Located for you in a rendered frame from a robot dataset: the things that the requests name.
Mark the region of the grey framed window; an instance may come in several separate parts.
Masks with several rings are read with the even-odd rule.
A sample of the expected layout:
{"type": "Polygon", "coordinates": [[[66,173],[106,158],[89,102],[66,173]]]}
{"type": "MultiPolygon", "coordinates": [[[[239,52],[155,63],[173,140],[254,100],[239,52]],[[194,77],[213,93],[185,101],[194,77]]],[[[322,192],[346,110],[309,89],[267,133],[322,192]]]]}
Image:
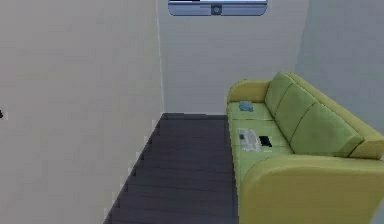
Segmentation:
{"type": "Polygon", "coordinates": [[[261,16],[268,0],[168,0],[172,16],[261,16]]]}

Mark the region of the green sofa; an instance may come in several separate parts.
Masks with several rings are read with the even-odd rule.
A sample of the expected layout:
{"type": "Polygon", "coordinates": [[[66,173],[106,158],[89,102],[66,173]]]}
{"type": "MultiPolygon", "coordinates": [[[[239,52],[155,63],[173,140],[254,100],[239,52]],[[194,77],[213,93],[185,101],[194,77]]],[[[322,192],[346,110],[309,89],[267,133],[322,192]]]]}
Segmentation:
{"type": "Polygon", "coordinates": [[[371,224],[384,202],[383,134],[292,72],[238,81],[227,117],[239,224],[371,224]],[[239,128],[272,146],[243,150],[239,128]]]}

